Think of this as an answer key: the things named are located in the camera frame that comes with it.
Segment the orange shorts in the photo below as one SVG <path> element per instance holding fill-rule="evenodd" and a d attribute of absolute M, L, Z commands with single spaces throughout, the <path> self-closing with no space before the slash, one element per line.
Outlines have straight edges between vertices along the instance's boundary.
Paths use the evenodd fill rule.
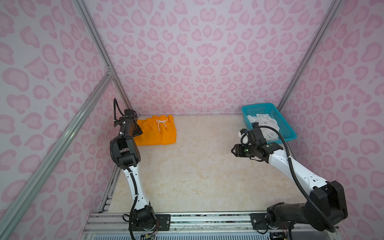
<path fill-rule="evenodd" d="M 177 130 L 174 117 L 152 116 L 138 120 L 143 134 L 134 138 L 137 146 L 171 145 L 177 141 Z"/>

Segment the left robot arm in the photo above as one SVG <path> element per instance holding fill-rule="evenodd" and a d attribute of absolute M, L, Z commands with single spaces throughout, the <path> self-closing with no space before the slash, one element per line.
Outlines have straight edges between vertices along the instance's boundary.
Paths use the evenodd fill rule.
<path fill-rule="evenodd" d="M 141 156 L 135 142 L 139 126 L 134 120 L 120 119 L 115 121 L 119 126 L 119 135 L 110 141 L 110 155 L 113 162 L 123 170 L 129 183 L 133 205 L 129 213 L 130 226 L 152 231 L 157 227 L 157 218 L 149 198 L 141 184 L 139 163 Z"/>

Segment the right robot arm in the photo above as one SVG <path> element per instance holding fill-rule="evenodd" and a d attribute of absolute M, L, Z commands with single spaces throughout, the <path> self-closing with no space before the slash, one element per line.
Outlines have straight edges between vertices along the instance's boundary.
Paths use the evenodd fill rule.
<path fill-rule="evenodd" d="M 337 181 L 329 182 L 311 172 L 290 157 L 279 144 L 236 144 L 231 152 L 235 157 L 265 162 L 275 167 L 295 183 L 306 199 L 305 203 L 281 202 L 268 207 L 265 216 L 267 226 L 277 228 L 290 222 L 334 233 L 336 225 L 348 217 L 343 186 Z"/>

